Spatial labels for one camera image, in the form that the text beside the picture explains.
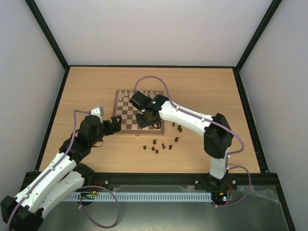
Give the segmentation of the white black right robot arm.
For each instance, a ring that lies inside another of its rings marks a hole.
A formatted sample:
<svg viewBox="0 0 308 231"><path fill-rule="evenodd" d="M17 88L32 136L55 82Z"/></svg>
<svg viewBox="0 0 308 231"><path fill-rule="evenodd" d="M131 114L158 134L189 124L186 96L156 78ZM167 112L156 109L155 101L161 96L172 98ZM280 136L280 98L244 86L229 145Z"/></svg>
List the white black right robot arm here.
<svg viewBox="0 0 308 231"><path fill-rule="evenodd" d="M129 102L139 111L137 123L141 128L154 126L161 120L169 121L186 127L204 140L204 151L210 156L210 170L205 184L215 189L224 187L227 182L227 151L233 135L231 128L222 114L210 116L174 104L168 97L156 95L154 98L137 91Z"/></svg>

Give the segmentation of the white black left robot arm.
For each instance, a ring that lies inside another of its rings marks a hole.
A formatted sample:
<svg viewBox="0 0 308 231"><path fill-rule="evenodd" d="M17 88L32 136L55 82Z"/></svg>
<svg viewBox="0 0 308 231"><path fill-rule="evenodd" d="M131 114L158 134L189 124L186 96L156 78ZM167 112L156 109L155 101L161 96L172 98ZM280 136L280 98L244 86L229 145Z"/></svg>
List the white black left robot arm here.
<svg viewBox="0 0 308 231"><path fill-rule="evenodd" d="M87 115L74 126L51 163L16 196L0 203L2 219L8 231L37 231L47 215L69 194L92 188L94 171L81 161L103 138L121 130L121 117L102 120Z"/></svg>

